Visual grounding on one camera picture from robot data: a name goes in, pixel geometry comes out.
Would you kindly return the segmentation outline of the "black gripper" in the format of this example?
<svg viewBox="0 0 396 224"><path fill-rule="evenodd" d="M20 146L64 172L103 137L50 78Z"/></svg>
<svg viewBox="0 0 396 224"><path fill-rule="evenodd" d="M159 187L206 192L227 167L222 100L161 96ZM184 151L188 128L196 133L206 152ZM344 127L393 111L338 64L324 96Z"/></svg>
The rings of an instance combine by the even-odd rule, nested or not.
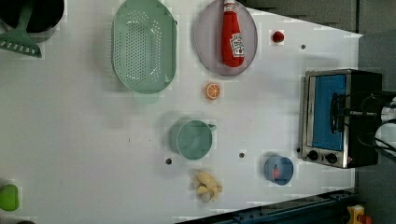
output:
<svg viewBox="0 0 396 224"><path fill-rule="evenodd" d="M395 92L374 91L365 97L357 109L345 106L344 116L361 116L385 123L395 122Z"/></svg>

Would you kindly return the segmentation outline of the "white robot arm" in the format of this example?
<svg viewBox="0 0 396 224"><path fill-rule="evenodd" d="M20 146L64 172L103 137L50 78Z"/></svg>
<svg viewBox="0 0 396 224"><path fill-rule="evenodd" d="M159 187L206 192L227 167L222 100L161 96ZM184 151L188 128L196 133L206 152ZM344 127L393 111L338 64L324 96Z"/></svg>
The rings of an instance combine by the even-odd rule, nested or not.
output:
<svg viewBox="0 0 396 224"><path fill-rule="evenodd" d="M395 92L375 91L358 108L346 109L344 115L371 121L369 131L358 131L357 141L378 155L395 161Z"/></svg>

